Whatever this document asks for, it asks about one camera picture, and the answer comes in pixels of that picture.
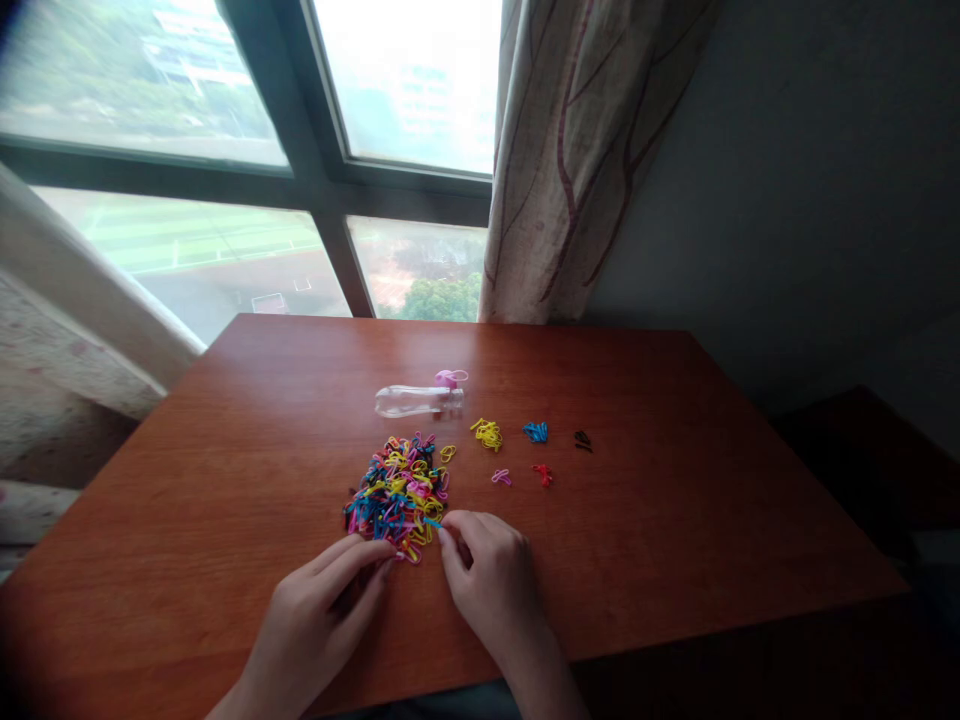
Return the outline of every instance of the tree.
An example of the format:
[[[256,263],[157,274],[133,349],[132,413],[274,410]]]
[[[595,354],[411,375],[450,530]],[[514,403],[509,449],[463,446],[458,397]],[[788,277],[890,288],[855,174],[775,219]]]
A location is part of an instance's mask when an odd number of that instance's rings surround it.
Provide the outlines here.
[[[466,280],[414,280],[398,317],[402,320],[474,322],[480,307],[480,273]]]

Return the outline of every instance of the window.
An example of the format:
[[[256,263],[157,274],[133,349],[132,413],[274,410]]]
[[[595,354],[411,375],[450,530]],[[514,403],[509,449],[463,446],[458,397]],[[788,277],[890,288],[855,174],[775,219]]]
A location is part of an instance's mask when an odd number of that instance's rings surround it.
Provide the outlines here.
[[[474,322],[487,231],[350,216],[377,317]]]
[[[214,0],[33,0],[0,66],[0,131],[287,165]]]
[[[350,316],[307,213],[33,189],[206,343],[239,312]]]
[[[314,0],[353,157],[493,172],[500,5]]]
[[[475,320],[499,14],[27,0],[0,55],[0,162],[207,343],[239,312]],[[433,54],[377,78],[341,35],[361,17],[360,46],[402,28]]]

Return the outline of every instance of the curtain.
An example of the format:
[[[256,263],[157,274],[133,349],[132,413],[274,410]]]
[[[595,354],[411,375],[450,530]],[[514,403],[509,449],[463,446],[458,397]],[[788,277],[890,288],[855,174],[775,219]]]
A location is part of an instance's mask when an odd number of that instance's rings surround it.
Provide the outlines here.
[[[573,322],[718,0],[505,0],[480,319]]]
[[[82,487],[204,346],[0,165],[0,478]]]

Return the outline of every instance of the sports field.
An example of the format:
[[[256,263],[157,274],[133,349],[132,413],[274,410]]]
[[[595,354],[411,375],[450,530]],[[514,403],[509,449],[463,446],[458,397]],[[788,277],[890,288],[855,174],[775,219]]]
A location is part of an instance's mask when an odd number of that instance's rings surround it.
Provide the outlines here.
[[[61,196],[51,204],[133,275],[323,251],[303,212],[105,193]]]

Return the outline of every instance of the wall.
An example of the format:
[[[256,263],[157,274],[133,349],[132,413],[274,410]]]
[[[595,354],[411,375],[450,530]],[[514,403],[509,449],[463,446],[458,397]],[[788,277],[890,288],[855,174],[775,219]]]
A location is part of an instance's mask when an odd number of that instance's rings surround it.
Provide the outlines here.
[[[948,1],[727,0],[585,322],[691,330],[782,409],[960,309],[957,38]]]
[[[793,388],[775,410],[866,385],[960,462],[960,313]]]

